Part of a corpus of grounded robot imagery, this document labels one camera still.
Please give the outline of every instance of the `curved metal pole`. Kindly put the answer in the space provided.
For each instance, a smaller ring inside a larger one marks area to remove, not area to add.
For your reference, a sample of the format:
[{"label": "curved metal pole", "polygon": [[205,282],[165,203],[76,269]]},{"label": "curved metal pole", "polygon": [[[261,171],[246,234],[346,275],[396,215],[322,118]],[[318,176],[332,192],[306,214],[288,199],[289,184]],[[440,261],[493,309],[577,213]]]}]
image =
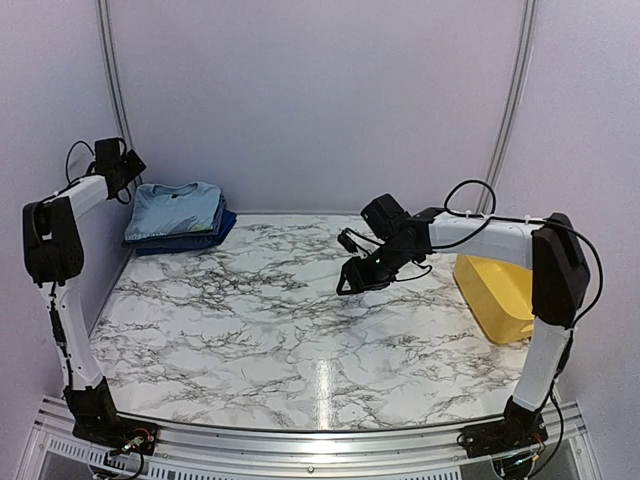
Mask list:
[{"label": "curved metal pole", "polygon": [[[133,136],[127,119],[127,111],[124,104],[124,96],[120,84],[120,74],[118,73],[118,62],[116,49],[113,42],[113,29],[111,27],[111,8],[108,0],[96,0],[96,10],[98,14],[98,32],[100,35],[100,45],[102,46],[102,56],[107,76],[107,86],[113,115],[118,127],[118,133],[127,142],[129,148],[134,148]],[[134,180],[136,186],[141,182],[141,177]]]},{"label": "curved metal pole", "polygon": [[[500,171],[504,164],[504,159],[509,146],[509,138],[516,116],[516,111],[522,94],[527,76],[529,60],[531,58],[531,46],[533,43],[533,32],[535,27],[535,18],[538,0],[526,0],[523,12],[522,23],[520,25],[520,41],[518,43],[518,51],[516,54],[516,62],[513,67],[513,75],[511,77],[511,86],[509,87],[509,95],[507,96],[507,104],[505,105],[504,114],[502,116],[502,124],[493,148],[493,155],[489,163],[489,169],[485,177],[486,182],[495,188]],[[484,190],[480,195],[476,206],[477,212],[487,211],[489,208],[489,193]]]}]

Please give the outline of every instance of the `light blue t-shirt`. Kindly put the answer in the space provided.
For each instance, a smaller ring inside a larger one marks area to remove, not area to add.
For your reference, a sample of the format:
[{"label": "light blue t-shirt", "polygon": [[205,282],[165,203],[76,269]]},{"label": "light blue t-shirt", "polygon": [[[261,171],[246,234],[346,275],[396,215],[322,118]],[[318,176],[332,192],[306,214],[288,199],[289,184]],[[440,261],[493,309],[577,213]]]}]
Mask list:
[{"label": "light blue t-shirt", "polygon": [[181,187],[144,184],[136,190],[125,243],[148,238],[216,233],[224,209],[220,188],[204,182]]}]

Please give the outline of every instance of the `white wall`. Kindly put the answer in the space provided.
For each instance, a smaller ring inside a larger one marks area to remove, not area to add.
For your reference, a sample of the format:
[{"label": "white wall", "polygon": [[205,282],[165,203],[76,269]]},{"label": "white wall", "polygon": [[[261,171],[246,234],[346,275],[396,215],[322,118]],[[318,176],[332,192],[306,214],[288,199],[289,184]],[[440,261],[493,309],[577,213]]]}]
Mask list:
[{"label": "white wall", "polygon": [[640,472],[640,3],[543,0],[535,38],[498,186],[499,210],[564,211],[598,247],[604,296],[581,322],[561,390],[578,398],[603,477],[634,479]]},{"label": "white wall", "polygon": [[440,205],[487,170],[523,3],[113,2],[145,180],[214,182],[241,211]]},{"label": "white wall", "polygon": [[[65,185],[75,140],[116,135],[93,2],[31,0],[0,8],[0,465],[14,478],[44,394],[59,395],[60,367],[45,305],[22,256],[22,206]],[[72,175],[84,173],[79,150]],[[127,210],[83,218],[83,306],[92,323],[125,251]]]}]

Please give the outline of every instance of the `table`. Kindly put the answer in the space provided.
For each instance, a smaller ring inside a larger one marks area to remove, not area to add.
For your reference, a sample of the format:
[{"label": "table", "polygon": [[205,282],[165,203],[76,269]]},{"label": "table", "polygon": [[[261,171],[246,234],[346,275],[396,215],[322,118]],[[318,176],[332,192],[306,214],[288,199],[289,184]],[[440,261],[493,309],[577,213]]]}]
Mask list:
[{"label": "table", "polygon": [[486,339],[452,255],[429,257],[422,279],[337,296],[345,227],[368,233],[353,216],[241,215],[217,249],[134,255],[91,336],[118,409],[288,430],[500,413],[528,342]]}]

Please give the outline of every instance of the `stack of clothes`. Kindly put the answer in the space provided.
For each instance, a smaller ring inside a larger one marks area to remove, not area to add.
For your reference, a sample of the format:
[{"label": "stack of clothes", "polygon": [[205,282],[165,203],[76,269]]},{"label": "stack of clothes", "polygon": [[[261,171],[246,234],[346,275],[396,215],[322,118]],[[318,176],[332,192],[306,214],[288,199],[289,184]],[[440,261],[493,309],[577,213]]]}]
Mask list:
[{"label": "stack of clothes", "polygon": [[136,190],[124,244],[138,255],[217,247],[236,223],[222,191],[195,182],[181,187],[144,184]]}]

